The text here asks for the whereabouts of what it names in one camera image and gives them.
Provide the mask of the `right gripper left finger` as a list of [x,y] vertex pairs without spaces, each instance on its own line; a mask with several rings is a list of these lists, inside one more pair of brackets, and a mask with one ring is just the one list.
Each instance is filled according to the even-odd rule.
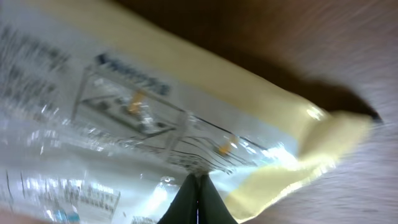
[[197,223],[197,179],[190,174],[184,180],[170,207],[158,224]]

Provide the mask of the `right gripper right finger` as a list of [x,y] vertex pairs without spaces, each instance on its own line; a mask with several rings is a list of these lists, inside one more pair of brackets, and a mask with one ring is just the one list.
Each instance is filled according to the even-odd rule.
[[200,177],[199,224],[238,224],[231,216],[209,175]]

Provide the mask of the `cream chocolate chip bag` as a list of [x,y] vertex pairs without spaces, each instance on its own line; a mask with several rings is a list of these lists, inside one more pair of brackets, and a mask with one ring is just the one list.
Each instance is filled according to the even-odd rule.
[[238,223],[333,169],[372,127],[108,1],[1,2],[1,208],[156,223],[206,174]]

